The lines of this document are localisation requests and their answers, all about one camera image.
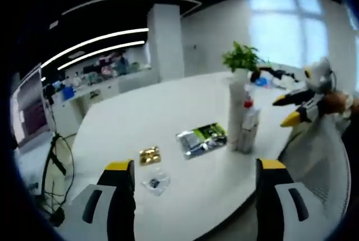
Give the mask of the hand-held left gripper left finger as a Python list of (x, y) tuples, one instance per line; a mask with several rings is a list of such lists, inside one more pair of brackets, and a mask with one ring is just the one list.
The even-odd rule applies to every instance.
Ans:
[(136, 203), (133, 160), (107, 165), (71, 204), (72, 240), (134, 240)]

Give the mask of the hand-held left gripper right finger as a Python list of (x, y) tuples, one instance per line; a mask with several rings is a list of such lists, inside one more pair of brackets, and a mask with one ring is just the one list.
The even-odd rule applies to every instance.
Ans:
[(278, 160), (256, 160), (257, 240), (316, 240), (316, 197)]

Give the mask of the person's right hand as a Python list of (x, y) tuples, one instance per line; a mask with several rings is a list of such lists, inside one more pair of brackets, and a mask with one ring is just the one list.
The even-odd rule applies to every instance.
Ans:
[(330, 92), (318, 103), (319, 113), (325, 114), (342, 114), (346, 110), (347, 95), (342, 92)]

